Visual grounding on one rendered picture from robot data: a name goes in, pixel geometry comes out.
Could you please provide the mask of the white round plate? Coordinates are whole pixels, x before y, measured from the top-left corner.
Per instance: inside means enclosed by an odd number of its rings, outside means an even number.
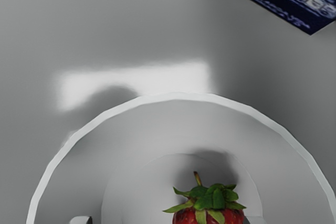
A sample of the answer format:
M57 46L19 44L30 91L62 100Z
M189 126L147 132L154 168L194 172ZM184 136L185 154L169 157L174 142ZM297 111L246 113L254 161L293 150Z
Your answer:
M173 188L236 184L264 224L336 224L336 197L313 157L259 111L213 94L139 97L74 133L47 166L26 224L172 224Z

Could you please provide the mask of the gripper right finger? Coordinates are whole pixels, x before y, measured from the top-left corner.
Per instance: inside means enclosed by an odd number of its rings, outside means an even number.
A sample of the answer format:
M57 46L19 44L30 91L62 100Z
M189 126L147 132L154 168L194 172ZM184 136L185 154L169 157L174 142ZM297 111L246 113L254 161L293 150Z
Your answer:
M260 216L246 216L244 224L264 224L264 219Z

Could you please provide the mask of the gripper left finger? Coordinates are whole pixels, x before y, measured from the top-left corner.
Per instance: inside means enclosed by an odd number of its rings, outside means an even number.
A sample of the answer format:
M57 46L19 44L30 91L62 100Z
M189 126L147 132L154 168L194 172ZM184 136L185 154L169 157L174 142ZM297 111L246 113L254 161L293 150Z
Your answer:
M92 224L91 216L75 216L70 221L69 224Z

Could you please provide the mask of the red strawberry with green leaves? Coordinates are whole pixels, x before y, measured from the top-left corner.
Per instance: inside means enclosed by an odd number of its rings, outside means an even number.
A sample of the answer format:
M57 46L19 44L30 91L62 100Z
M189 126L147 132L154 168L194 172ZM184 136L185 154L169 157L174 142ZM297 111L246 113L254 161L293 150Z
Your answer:
M244 224L246 207L238 202L235 184L205 187L198 172L194 172L194 177L197 186L189 191L173 188L186 201L163 210L173 215L172 224Z

